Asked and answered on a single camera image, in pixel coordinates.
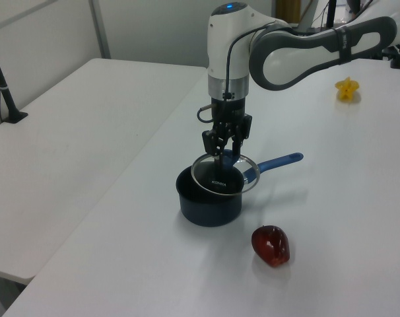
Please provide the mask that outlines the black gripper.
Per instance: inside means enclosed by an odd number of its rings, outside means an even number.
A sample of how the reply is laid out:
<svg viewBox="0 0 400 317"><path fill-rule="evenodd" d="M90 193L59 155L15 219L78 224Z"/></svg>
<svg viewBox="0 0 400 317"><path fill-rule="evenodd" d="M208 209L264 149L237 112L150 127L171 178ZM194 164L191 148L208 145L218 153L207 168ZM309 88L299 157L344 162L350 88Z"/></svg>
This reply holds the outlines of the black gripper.
<svg viewBox="0 0 400 317"><path fill-rule="evenodd" d="M212 98L213 127L202 133L205 152L211 155L216 164L224 166L224 150L228 140L232 137L232 156L239 159L241 147L245 139L250 136L252 116L245 113L246 99L217 100Z"/></svg>

